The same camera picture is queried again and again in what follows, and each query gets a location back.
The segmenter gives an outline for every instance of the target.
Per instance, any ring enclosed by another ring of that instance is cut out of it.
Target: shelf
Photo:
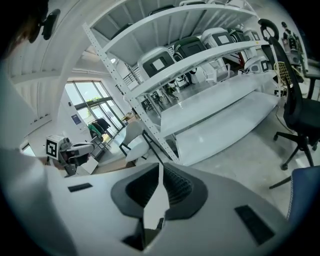
[[[193,165],[231,146],[255,128],[276,106],[277,96],[253,91],[209,119],[178,134],[180,163]]]
[[[271,82],[272,75],[266,72],[236,75],[213,85],[163,111],[161,135],[166,137],[185,129]],[[205,84],[200,83],[195,86],[203,87]]]
[[[267,45],[265,41],[246,41],[234,42],[219,47],[204,50],[195,55],[187,57],[175,64],[167,67],[161,72],[157,73],[144,83],[137,86],[131,93],[132,97],[136,98],[144,93],[152,93],[153,91],[161,88],[163,85],[177,78],[179,75],[184,74],[202,64],[221,58],[224,55],[240,52],[244,49]]]
[[[94,26],[108,39],[118,31],[115,30],[115,23],[125,25],[125,22],[121,21],[123,15],[114,15],[111,18],[113,22],[110,17],[106,14],[106,18]],[[196,4],[175,7],[145,17],[136,23],[130,22],[134,24],[112,39],[103,51],[117,56],[133,67],[143,54],[155,47],[168,46],[183,38],[201,35],[206,29],[235,27],[251,17],[256,17],[256,14],[234,6]]]

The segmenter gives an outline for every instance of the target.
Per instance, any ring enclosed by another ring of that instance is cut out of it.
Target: person
[[[297,37],[297,36],[294,33],[291,34],[291,30],[288,29],[288,26],[284,21],[281,22],[281,25],[282,25],[282,27],[284,29],[283,39],[287,40],[290,49],[297,49],[297,42],[296,42],[296,39],[295,39],[295,37]]]

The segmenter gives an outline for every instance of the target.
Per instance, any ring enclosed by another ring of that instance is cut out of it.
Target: railing
[[[142,82],[142,78],[140,75],[140,69],[138,67],[136,67],[133,71],[134,71],[135,75],[139,78],[139,80]],[[129,73],[127,76],[125,76],[123,78],[123,80],[124,80],[126,86],[129,86],[131,83],[136,81],[134,76],[131,73]]]

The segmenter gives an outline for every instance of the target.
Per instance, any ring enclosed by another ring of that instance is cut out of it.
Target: perforated metal upright
[[[145,123],[146,127],[148,128],[148,132],[153,134],[165,152],[171,157],[171,159],[176,163],[179,164],[180,161],[176,154],[172,151],[168,143],[166,142],[165,138],[161,136],[160,132],[158,131],[157,127],[154,123],[150,120],[147,113],[144,111],[142,106],[140,105],[139,101],[132,96],[131,91],[129,90],[128,86],[126,85],[125,81],[122,79],[120,74],[118,73],[116,67],[112,64],[111,60],[108,58],[108,55],[103,51],[103,48],[98,43],[95,35],[93,34],[91,28],[88,26],[87,23],[82,25],[86,35],[88,36],[92,46],[95,48],[98,56],[102,60],[102,63],[109,71],[113,80],[118,84],[121,88],[121,91],[125,94],[126,98],[129,100],[131,106],[135,109],[138,115],[141,117],[142,121]]]

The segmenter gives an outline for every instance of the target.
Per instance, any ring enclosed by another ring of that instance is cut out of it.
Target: robotic arm
[[[58,135],[48,136],[45,143],[45,153],[51,165],[53,160],[57,160],[69,176],[76,174],[77,167],[88,161],[89,154],[94,149],[92,143],[72,144],[69,138]]]

